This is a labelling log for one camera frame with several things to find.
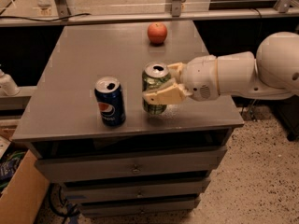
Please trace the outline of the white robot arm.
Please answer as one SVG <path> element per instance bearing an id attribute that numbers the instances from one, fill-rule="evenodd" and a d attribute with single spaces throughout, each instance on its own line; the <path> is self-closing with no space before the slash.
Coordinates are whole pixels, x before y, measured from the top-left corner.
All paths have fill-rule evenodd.
<path id="1" fill-rule="evenodd" d="M 283 100 L 299 95 L 299 35 L 279 32 L 265 38 L 257 51 L 197 57 L 169 66 L 171 79 L 144 91 L 151 105 L 179 104 L 186 98 L 215 100 L 221 95 Z"/>

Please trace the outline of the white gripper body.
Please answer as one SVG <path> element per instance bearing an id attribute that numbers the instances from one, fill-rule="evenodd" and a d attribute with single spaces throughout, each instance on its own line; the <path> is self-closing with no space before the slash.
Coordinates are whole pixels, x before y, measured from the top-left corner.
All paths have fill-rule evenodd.
<path id="1" fill-rule="evenodd" d="M 197 57 L 188 62 L 180 80 L 195 101 L 216 100 L 219 97 L 217 58 L 213 55 Z"/>

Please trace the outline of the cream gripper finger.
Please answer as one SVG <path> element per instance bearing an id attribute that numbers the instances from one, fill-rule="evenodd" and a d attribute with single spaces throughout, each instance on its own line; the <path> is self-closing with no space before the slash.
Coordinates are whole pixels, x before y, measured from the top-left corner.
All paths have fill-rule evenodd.
<path id="1" fill-rule="evenodd" d="M 143 92 L 143 99 L 150 105 L 175 105 L 183 102 L 192 92 L 184 84 L 169 79 L 159 88 Z"/>
<path id="2" fill-rule="evenodd" d="M 171 77 L 174 78 L 176 82 L 181 81 L 180 77 L 185 66 L 185 63 L 171 63 L 167 66 Z"/>

